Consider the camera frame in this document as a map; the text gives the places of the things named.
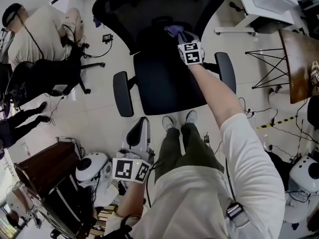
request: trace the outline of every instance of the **black pants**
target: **black pants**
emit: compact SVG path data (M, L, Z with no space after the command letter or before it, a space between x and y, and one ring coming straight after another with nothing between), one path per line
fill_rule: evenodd
M224 172L224 167L216 159L213 150L200 138L193 123L183 125L180 131L186 153L181 154L178 129L170 128L160 147L159 159L164 160L164 164L155 169L155 181L169 171L187 165L207 166Z
M37 125L39 125L40 120L36 119L26 125L21 125L23 122L25 122L28 118L30 118L33 115L40 114L41 111L39 109L32 109L27 111L21 111L15 114L14 116L8 118L7 122L10 127L11 136L13 144L15 144L19 139L24 137L26 134L28 134L32 129L34 129Z

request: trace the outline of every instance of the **chair armrest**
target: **chair armrest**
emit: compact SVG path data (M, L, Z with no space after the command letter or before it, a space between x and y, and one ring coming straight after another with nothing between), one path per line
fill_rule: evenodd
M115 103L122 117L134 115L128 82L128 74L125 71L119 72L113 77Z
M215 53L216 64L219 68L220 80L236 93L236 78L233 65L227 53Z

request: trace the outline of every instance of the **white robot head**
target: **white robot head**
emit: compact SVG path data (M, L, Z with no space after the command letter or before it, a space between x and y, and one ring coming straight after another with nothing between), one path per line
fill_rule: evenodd
M290 177L297 185L309 192L319 191L319 163L304 156L290 171Z

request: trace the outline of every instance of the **desk leg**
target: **desk leg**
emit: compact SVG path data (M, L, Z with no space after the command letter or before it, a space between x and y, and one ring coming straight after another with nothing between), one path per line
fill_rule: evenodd
M231 32L239 32L239 33L251 33L256 34L255 30L252 27L247 27L251 22L258 18L257 15L249 14L247 15L241 22L239 22L236 26L231 27L216 27L215 33L231 33Z

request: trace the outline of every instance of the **purple cloth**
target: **purple cloth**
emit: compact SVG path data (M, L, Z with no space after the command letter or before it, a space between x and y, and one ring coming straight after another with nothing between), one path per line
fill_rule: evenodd
M164 30L173 38L177 37L180 34L184 42L187 42L187 39L184 35L184 27L179 25L172 25L164 27Z

